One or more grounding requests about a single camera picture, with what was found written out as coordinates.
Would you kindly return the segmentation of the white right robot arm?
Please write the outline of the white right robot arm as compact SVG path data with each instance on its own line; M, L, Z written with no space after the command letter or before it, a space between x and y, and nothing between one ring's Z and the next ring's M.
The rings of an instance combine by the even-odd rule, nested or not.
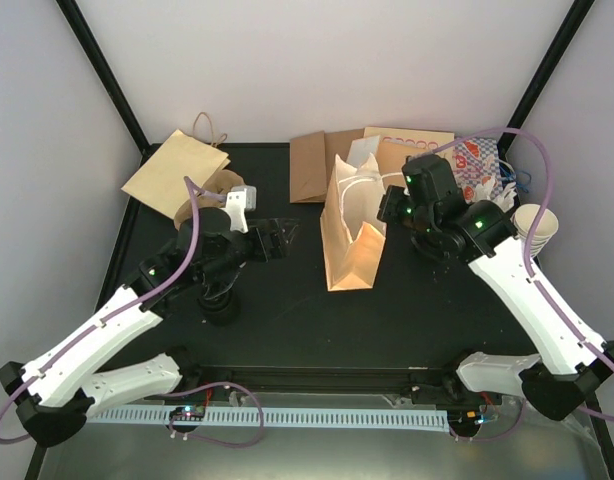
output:
M411 228L415 247L464 263L508 308L536 348L528 356L474 352L441 379L444 396L463 403L487 391L525 399L560 421L614 376L614 341L591 329L555 290L505 213L493 202L388 187L380 220Z

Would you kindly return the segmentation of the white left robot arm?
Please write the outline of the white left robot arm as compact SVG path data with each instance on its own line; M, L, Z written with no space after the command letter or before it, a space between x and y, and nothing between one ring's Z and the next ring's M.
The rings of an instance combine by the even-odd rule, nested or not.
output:
M243 212L204 207L185 220L176 239L143 261L111 298L47 353L0 368L8 403L27 437L50 448L70 439L110 408L149 396L194 397L199 366L183 347L112 371L102 366L175 310L186 294L203 319L228 325L240 314L233 285L248 262L288 256L299 222L246 219Z

